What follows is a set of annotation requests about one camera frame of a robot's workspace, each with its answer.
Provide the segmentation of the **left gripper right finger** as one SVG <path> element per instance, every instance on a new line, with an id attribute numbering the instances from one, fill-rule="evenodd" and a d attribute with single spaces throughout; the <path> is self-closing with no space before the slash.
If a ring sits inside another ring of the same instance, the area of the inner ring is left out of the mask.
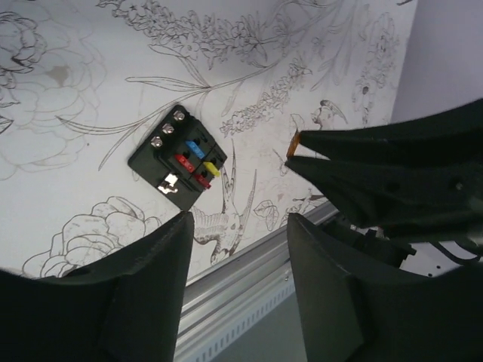
<path id="1" fill-rule="evenodd" d="M 425 277 L 288 218 L 288 249 L 310 361 L 480 361 L 482 266 Z"/>

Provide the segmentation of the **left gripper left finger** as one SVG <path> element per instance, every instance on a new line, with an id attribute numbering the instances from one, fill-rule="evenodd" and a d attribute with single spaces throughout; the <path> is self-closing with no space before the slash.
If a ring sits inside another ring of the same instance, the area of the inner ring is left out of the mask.
<path id="1" fill-rule="evenodd" d="M 182 212 L 56 278 L 1 273 L 3 361 L 171 361 L 192 252 Z"/>

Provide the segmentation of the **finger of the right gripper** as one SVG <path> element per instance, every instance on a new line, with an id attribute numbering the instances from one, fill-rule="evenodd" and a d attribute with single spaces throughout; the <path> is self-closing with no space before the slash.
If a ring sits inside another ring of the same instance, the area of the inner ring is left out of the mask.
<path id="1" fill-rule="evenodd" d="M 305 130 L 299 143 L 334 161 L 464 162 L 482 159 L 482 100 L 424 118 L 354 130 Z"/>
<path id="2" fill-rule="evenodd" d="M 405 167 L 290 157 L 286 166 L 312 183 L 353 224 L 390 238 L 450 241 L 482 229 L 482 166 Z"/>

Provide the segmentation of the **orange blade fuse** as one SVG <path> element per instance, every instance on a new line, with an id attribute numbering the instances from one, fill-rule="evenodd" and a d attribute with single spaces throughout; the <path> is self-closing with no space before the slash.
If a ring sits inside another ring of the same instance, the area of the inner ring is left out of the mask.
<path id="1" fill-rule="evenodd" d="M 289 143 L 288 150 L 286 152 L 287 158 L 294 156 L 299 143 L 300 143 L 300 132 L 297 130 L 292 136 L 291 141 Z"/>

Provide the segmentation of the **black fuse box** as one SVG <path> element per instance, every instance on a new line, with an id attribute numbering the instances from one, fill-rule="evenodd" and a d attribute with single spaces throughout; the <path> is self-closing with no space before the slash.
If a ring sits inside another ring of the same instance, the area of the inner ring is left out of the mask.
<path id="1" fill-rule="evenodd" d="M 226 153 L 188 110 L 175 105 L 128 159 L 128 166 L 180 210 L 211 187 Z"/>

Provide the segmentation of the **blue blade fuse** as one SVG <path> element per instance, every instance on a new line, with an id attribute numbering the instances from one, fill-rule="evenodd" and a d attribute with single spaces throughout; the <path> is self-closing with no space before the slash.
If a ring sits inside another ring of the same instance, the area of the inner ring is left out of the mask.
<path id="1" fill-rule="evenodd" d="M 192 140 L 187 140 L 186 145 L 200 160 L 202 160 L 205 157 L 205 153 L 202 151 L 202 149 L 199 147 L 199 145 L 196 142 Z"/>

